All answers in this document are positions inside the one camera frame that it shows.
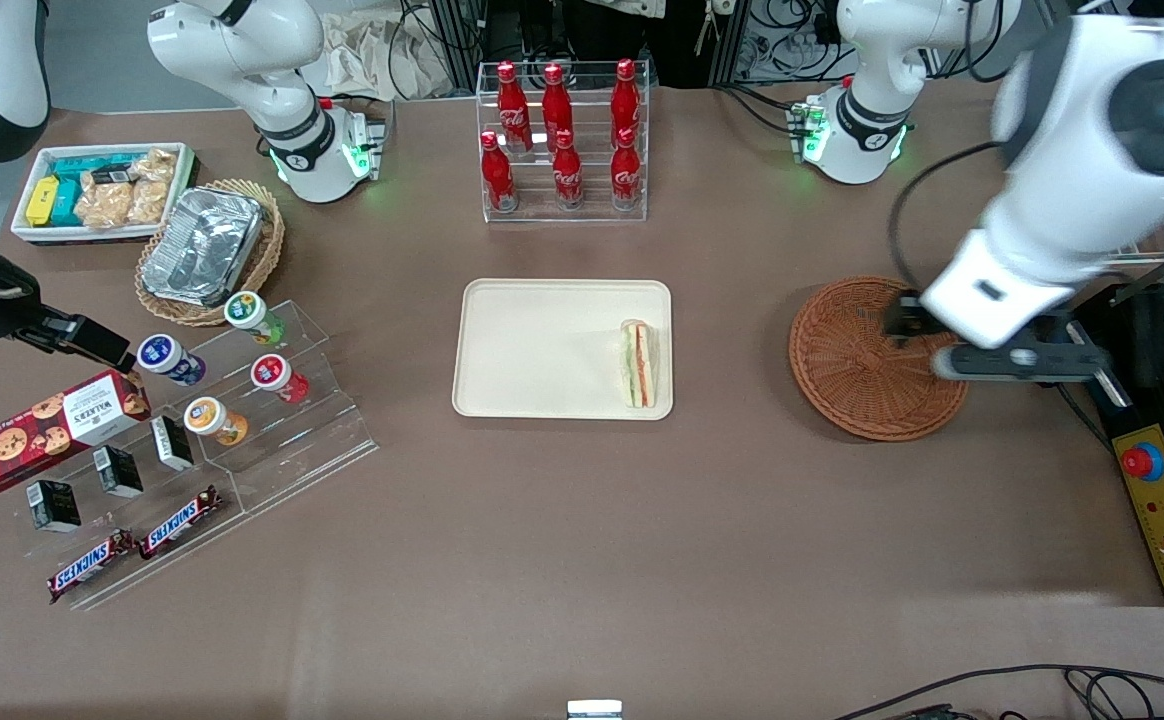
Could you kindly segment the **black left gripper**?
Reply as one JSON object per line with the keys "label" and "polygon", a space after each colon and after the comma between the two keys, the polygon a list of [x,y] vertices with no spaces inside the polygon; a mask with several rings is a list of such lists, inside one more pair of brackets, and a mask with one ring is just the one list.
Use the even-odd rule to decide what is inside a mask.
{"label": "black left gripper", "polygon": [[896,347],[910,338],[943,334],[944,325],[920,301],[920,293],[897,293],[896,314],[885,316],[885,336]]}

